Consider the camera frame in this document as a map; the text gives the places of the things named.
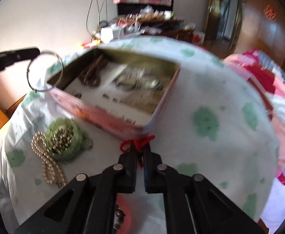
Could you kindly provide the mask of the cloud print bed sheet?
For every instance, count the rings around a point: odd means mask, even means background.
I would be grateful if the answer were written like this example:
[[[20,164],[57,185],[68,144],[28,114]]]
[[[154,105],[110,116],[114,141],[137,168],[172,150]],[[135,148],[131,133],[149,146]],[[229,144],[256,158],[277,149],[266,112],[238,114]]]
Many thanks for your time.
[[[180,73],[153,128],[151,150],[185,175],[200,173],[253,220],[259,220],[277,166],[279,143],[257,90],[216,56],[164,37],[114,41],[108,48],[180,64]],[[8,233],[58,188],[46,184],[31,139],[71,114],[50,93],[30,92],[0,141],[0,214]]]

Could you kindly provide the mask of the pink patchwork quilt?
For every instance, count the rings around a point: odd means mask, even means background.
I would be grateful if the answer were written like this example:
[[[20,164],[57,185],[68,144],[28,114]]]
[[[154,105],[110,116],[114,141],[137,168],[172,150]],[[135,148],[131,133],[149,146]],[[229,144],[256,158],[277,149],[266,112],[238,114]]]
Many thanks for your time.
[[[279,140],[275,179],[260,217],[268,233],[274,233],[285,220],[285,72],[270,56],[258,49],[231,54],[223,63],[259,92]]]

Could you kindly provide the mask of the red double happiness sticker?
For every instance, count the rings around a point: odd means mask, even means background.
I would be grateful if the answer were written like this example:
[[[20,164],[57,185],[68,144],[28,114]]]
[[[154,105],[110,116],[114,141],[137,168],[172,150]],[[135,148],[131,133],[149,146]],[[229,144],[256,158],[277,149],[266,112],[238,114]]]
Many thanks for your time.
[[[270,5],[267,5],[266,8],[263,10],[263,13],[266,18],[268,18],[271,21],[276,20],[276,12],[273,10],[273,8]]]

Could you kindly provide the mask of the green jade bangle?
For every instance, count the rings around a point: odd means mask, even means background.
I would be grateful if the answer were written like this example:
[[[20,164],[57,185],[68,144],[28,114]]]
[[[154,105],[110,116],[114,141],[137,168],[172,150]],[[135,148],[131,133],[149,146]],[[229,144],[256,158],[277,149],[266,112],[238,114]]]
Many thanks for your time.
[[[57,118],[44,134],[44,145],[48,154],[60,162],[77,158],[83,151],[85,139],[90,138],[78,124],[69,118]]]

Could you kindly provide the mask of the thin silver bangle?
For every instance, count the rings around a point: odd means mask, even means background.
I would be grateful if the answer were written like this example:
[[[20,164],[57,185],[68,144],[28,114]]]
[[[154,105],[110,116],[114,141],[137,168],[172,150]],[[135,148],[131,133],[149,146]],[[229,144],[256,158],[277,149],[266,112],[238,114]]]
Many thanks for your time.
[[[56,82],[48,82],[52,77],[50,69],[53,65],[60,65],[60,68],[56,71],[56,73],[60,72],[60,75],[56,78]],[[39,93],[53,90],[61,83],[64,68],[64,63],[56,52],[41,51],[36,58],[30,60],[27,66],[26,78],[30,89]]]

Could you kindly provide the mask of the wooden room door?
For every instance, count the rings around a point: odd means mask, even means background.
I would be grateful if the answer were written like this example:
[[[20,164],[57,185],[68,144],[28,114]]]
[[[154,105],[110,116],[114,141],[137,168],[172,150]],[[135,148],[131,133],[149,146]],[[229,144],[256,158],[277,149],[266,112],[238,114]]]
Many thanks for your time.
[[[214,41],[217,38],[218,27],[221,20],[222,2],[223,0],[209,0],[204,42]]]

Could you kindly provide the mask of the wooden tv cabinet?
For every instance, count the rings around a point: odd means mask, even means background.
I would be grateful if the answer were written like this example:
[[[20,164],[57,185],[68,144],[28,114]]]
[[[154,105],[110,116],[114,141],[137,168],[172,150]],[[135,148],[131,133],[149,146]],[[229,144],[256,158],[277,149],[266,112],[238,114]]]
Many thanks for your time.
[[[185,24],[183,19],[143,20],[119,18],[116,23],[111,24],[109,27],[120,28],[118,38],[111,41],[148,35],[165,36],[175,40],[192,42],[196,25],[194,23]],[[100,33],[95,34],[98,40],[101,40]]]

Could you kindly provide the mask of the pink metal tin box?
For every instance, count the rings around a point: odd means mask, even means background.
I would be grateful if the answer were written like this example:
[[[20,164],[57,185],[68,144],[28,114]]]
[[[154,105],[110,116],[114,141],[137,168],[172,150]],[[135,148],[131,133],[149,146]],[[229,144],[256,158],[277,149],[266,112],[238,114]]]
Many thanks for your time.
[[[47,83],[67,111],[126,140],[153,133],[179,72],[169,59],[101,47],[61,66]]]

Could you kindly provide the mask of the black television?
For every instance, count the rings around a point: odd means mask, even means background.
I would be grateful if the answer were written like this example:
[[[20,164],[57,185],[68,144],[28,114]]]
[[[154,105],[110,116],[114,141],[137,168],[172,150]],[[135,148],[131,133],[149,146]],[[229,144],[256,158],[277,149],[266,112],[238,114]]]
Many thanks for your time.
[[[139,3],[118,3],[116,5],[116,11],[118,16],[128,14],[138,14],[145,7],[150,6],[154,11],[173,11],[174,0],[171,0],[171,6],[159,5],[159,4],[139,4]]]

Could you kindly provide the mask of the printed paper in tin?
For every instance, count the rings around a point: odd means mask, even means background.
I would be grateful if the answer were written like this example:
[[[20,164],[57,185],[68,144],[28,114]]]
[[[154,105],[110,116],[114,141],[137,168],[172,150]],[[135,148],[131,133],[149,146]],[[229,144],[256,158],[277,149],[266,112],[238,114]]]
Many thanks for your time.
[[[116,80],[123,74],[154,75],[162,85],[163,90],[154,91],[137,89],[124,91],[116,86]],[[155,68],[139,68],[121,63],[109,62],[100,72],[101,82],[98,87],[83,85],[79,79],[65,88],[65,92],[96,108],[138,126],[146,125],[156,110],[165,93],[170,77]]]

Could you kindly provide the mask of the pink bangle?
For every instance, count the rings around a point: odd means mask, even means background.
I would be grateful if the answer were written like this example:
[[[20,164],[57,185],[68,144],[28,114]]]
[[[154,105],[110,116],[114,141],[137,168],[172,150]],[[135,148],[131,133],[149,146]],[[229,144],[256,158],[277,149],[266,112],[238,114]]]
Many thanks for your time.
[[[129,207],[129,203],[126,201],[124,195],[122,194],[117,195],[116,203],[118,204],[119,208],[125,213],[124,223],[121,225],[121,228],[116,233],[131,233],[132,213]]]

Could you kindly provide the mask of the white box on cabinet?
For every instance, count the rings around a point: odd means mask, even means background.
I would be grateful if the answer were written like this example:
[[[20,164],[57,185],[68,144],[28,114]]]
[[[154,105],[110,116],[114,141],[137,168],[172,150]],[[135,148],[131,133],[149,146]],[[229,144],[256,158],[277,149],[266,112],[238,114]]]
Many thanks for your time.
[[[104,43],[109,43],[111,40],[117,39],[119,27],[104,27],[101,29],[100,38]]]

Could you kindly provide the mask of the red yellow carton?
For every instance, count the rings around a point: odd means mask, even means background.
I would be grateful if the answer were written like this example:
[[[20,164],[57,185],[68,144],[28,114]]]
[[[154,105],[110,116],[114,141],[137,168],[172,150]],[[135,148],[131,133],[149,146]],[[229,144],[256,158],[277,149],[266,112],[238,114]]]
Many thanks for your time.
[[[101,44],[101,40],[92,40],[88,43],[83,43],[81,46],[83,47],[83,49],[89,49],[98,46],[99,44]]]

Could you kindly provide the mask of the wristwatch with metal band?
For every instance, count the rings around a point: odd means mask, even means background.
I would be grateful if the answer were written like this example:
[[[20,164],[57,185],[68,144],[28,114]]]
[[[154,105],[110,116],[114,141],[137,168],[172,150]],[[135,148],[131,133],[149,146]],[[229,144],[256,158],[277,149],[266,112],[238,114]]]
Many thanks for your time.
[[[139,77],[135,74],[123,74],[116,80],[116,86],[124,91],[146,89],[160,91],[163,90],[161,81],[154,75],[143,75]]]

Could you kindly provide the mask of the wooden wardrobe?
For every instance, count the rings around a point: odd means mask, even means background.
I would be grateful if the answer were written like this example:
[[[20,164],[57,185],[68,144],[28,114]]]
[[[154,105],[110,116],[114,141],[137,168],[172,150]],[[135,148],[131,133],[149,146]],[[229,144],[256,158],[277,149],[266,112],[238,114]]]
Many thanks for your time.
[[[265,17],[267,5],[276,12],[275,21]],[[263,51],[285,69],[285,9],[278,0],[246,0],[235,52],[253,49]]]

